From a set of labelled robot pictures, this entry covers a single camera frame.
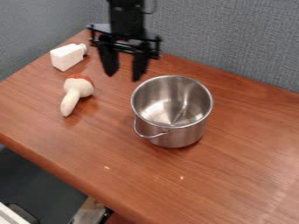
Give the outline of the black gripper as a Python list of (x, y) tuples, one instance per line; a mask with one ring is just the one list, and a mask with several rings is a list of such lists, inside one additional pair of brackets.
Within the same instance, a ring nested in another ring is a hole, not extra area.
[(89, 24), (90, 44), (97, 48), (105, 74), (112, 76), (118, 69), (117, 53), (133, 54), (132, 81), (138, 81), (148, 60), (160, 57), (161, 38), (146, 31), (145, 0), (106, 0), (108, 23)]

